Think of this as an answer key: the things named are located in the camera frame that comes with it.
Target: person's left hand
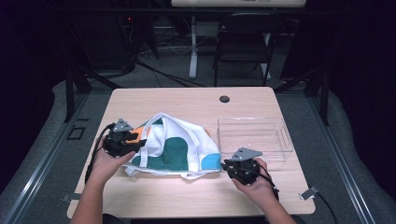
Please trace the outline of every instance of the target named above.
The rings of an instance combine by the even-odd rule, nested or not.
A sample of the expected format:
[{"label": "person's left hand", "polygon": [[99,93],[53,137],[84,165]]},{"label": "person's left hand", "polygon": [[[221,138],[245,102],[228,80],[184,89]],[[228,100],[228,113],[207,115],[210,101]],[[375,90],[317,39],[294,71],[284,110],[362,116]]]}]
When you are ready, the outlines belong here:
[{"label": "person's left hand", "polygon": [[[100,140],[99,148],[102,147],[103,142],[104,138]],[[134,154],[135,153],[132,151],[123,157],[114,158],[108,155],[103,148],[99,149],[93,162],[90,179],[94,179],[105,184],[107,180],[117,172],[119,167],[129,161]]]}]

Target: gray carpet floor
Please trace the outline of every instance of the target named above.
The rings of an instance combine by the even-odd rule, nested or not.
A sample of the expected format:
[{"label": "gray carpet floor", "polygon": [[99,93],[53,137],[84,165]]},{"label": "gray carpet floor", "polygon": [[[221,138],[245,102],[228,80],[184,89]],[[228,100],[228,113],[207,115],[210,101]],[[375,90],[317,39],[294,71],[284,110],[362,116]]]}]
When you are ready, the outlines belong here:
[{"label": "gray carpet floor", "polygon": [[[197,78],[194,82],[213,86],[213,39],[200,38]],[[277,42],[276,55],[271,67],[271,80],[268,86],[275,88],[283,82],[279,80],[291,37],[284,36]],[[182,48],[169,45],[160,46],[160,59],[155,59],[150,52],[142,54],[139,60],[165,74],[188,78],[190,69],[190,52],[188,42]],[[252,71],[251,67],[222,66],[222,74],[242,73],[252,77],[260,75],[260,69]],[[111,71],[101,71],[106,76]],[[169,78],[137,65],[133,72],[126,76],[111,78],[113,82],[124,88],[148,87],[182,87]],[[93,138],[100,120],[105,112],[111,89],[102,83],[89,79],[93,90],[89,95],[75,91],[77,110],[69,123],[64,123],[66,115],[64,82],[54,87],[55,104],[49,119],[37,137],[29,154],[19,171],[0,196],[0,221],[3,223],[68,223],[66,216],[67,202],[61,201],[65,193],[72,193],[78,182],[81,169],[88,156]],[[222,80],[221,86],[260,86],[257,80]],[[315,185],[328,201],[339,223],[395,223],[396,204],[371,177],[370,172],[359,160],[353,146],[351,130],[347,115],[337,97],[331,93],[329,102],[330,127],[323,128],[318,119],[317,99],[305,98],[300,83],[289,91],[276,95],[286,124],[290,131],[294,147],[303,167],[308,184]],[[73,128],[84,130],[80,139],[73,139],[74,134],[80,135]],[[336,168],[336,160],[332,154],[333,146],[329,135],[332,134],[336,146],[342,151],[346,168],[353,174],[359,194],[366,202],[372,218],[364,221],[356,204],[351,199],[347,183]],[[52,160],[44,160],[51,155]],[[45,161],[48,171],[41,174],[27,202],[22,197],[24,189],[31,189],[36,168]],[[316,211],[312,215],[301,216],[306,223],[334,223],[332,214],[320,198],[316,198]],[[154,220],[134,220],[134,223],[153,223]]]}]

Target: hand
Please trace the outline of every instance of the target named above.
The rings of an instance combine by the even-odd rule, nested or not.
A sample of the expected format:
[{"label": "hand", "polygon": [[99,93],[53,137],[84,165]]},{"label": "hand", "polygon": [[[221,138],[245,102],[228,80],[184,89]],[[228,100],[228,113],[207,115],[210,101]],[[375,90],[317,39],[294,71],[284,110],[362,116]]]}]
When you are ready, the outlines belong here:
[{"label": "hand", "polygon": [[123,157],[114,158],[108,155],[102,147],[104,142],[104,138],[100,140],[98,145],[99,151],[96,153],[93,166],[92,173],[89,178],[99,181],[99,183],[105,184],[107,180],[113,176],[118,168],[122,166],[125,162],[129,161],[133,156],[134,152],[130,152]]},{"label": "hand", "polygon": [[[253,160],[255,160],[260,166],[267,169],[267,163],[265,161],[259,158],[255,158]],[[260,174],[269,177],[268,174],[261,167],[260,167]],[[250,186],[243,185],[236,179],[233,179],[233,183],[235,184],[237,189],[246,193],[249,199],[257,205],[261,205],[265,203],[264,201],[267,200],[276,200],[271,184],[260,176]]]}]

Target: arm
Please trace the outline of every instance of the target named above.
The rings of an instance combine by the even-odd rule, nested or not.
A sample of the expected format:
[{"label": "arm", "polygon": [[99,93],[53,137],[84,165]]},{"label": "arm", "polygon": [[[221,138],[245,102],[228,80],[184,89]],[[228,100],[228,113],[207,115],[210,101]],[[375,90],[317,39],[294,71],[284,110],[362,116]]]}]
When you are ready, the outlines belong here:
[{"label": "arm", "polygon": [[[255,159],[257,163],[267,169],[267,163],[260,159]],[[261,168],[260,173],[267,176]],[[236,179],[233,179],[236,188],[246,193],[251,201],[257,204],[264,212],[268,221],[272,224],[295,223],[282,204],[276,199],[271,189],[271,185],[262,177],[259,177],[252,185],[245,186]]]},{"label": "arm", "polygon": [[103,220],[103,191],[107,180],[117,169],[134,156],[134,152],[120,158],[113,158],[105,153],[104,149],[97,152],[88,179],[71,223],[102,223]]}]

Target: light blue patch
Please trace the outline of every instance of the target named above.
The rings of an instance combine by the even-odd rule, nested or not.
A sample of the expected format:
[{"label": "light blue patch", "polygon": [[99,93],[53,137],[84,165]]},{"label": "light blue patch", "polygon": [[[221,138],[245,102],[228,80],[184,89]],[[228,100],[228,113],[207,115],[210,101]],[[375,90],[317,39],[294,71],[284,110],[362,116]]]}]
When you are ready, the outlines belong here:
[{"label": "light blue patch", "polygon": [[205,156],[201,161],[203,170],[218,170],[220,169],[220,154],[212,153]]}]

